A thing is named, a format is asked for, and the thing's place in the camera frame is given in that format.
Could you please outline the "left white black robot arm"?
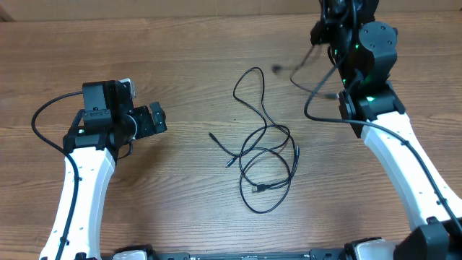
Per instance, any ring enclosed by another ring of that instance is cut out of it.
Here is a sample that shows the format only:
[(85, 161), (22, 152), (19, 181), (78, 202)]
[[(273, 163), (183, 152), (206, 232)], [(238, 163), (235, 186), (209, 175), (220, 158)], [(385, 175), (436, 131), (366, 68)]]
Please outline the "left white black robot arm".
[(72, 121), (63, 144), (64, 186), (41, 259), (101, 259), (100, 227), (108, 184), (119, 150), (167, 130), (158, 102), (134, 107), (129, 79), (88, 82), (79, 94), (84, 108)]

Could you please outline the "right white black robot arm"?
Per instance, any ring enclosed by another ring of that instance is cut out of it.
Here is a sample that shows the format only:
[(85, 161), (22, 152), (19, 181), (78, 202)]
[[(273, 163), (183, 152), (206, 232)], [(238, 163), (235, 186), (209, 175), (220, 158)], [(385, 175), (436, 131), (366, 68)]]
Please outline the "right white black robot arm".
[(340, 74), (340, 122), (373, 152), (405, 208), (411, 232), (401, 242), (364, 238), (347, 243), (339, 259), (459, 259), (461, 199), (420, 145), (389, 76), (398, 31), (375, 19), (376, 1), (322, 1), (311, 30), (326, 44)]

